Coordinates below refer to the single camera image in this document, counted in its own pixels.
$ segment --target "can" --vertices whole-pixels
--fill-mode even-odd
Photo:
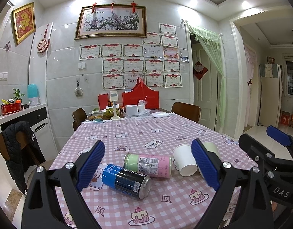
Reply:
[[[149,175],[109,164],[103,170],[102,182],[124,194],[144,199],[151,189]]]
[[[127,153],[123,167],[148,174],[151,177],[171,177],[172,157],[167,155],[146,155]]]

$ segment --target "black jacket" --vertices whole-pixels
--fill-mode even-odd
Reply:
[[[16,133],[22,131],[27,135],[30,149],[33,151],[40,163],[45,162],[44,156],[39,148],[36,137],[26,121],[20,121],[8,126],[3,132],[3,139],[5,141],[10,160],[6,160],[10,175],[15,181],[19,190],[25,194],[27,185],[25,183],[24,173],[30,166],[35,165],[27,151],[27,147],[20,149],[20,144],[16,140]]]

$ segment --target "potted plant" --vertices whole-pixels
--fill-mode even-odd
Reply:
[[[25,94],[20,94],[19,89],[13,89],[14,92],[14,97],[12,98],[13,100],[16,100],[15,103],[21,103],[21,96],[24,96]]]

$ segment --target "gold picture frame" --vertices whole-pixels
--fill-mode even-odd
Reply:
[[[12,11],[12,24],[16,44],[20,44],[31,33],[36,31],[34,2]]]
[[[83,7],[77,22],[75,40],[101,36],[146,37],[146,7],[126,4]]]

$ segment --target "blue textured pad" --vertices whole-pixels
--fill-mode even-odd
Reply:
[[[217,191],[220,187],[219,174],[197,140],[192,141],[191,152],[208,186]]]
[[[96,148],[89,152],[89,157],[85,161],[84,165],[81,167],[78,173],[77,179],[77,190],[82,191],[83,188],[87,188],[91,179],[94,176],[102,158],[104,157],[105,146],[102,141],[98,143]]]
[[[283,146],[290,146],[291,140],[289,135],[285,134],[284,132],[280,131],[279,129],[269,126],[266,129],[266,133],[268,136],[270,136],[272,139],[276,140],[278,143],[280,143]]]

